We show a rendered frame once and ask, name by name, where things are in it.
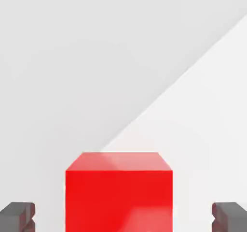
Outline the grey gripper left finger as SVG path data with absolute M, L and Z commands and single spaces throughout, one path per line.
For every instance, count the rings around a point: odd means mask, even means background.
M 0 232 L 35 232 L 35 204 L 11 202 L 0 211 Z

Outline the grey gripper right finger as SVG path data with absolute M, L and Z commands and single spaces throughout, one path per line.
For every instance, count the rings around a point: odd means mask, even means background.
M 212 232 L 247 232 L 247 210 L 238 203 L 213 203 L 212 215 Z

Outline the small red cube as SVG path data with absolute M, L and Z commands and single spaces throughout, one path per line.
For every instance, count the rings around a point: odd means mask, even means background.
M 66 232 L 173 232 L 173 172 L 156 152 L 85 152 L 66 170 Z

